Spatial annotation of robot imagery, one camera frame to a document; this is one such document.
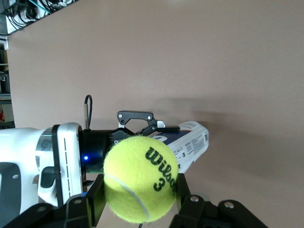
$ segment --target tennis ball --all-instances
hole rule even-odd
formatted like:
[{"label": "tennis ball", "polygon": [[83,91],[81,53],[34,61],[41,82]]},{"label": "tennis ball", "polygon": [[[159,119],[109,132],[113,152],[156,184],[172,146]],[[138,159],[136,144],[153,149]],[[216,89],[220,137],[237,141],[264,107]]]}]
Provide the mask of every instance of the tennis ball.
[{"label": "tennis ball", "polygon": [[117,216],[131,223],[152,222],[171,209],[179,169],[164,143],[130,137],[115,145],[104,162],[105,197]]}]

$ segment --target bolt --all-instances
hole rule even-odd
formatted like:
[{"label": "bolt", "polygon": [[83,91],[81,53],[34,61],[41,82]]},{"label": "bolt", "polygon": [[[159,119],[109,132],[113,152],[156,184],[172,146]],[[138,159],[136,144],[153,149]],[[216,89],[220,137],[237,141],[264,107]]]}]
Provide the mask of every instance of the bolt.
[{"label": "bolt", "polygon": [[224,205],[225,205],[225,207],[226,207],[226,208],[230,208],[230,209],[233,209],[233,208],[234,208],[233,203],[228,202],[228,201],[227,201],[227,202],[225,202],[225,203],[224,203]]},{"label": "bolt", "polygon": [[191,197],[190,197],[190,200],[191,200],[192,202],[198,202],[198,201],[199,201],[199,198],[198,198],[197,196],[191,196]]},{"label": "bolt", "polygon": [[46,207],[40,207],[40,208],[37,209],[37,212],[43,212],[46,209],[47,209]]},{"label": "bolt", "polygon": [[79,204],[79,203],[81,203],[81,199],[76,199],[75,201],[74,201],[74,204]]}]

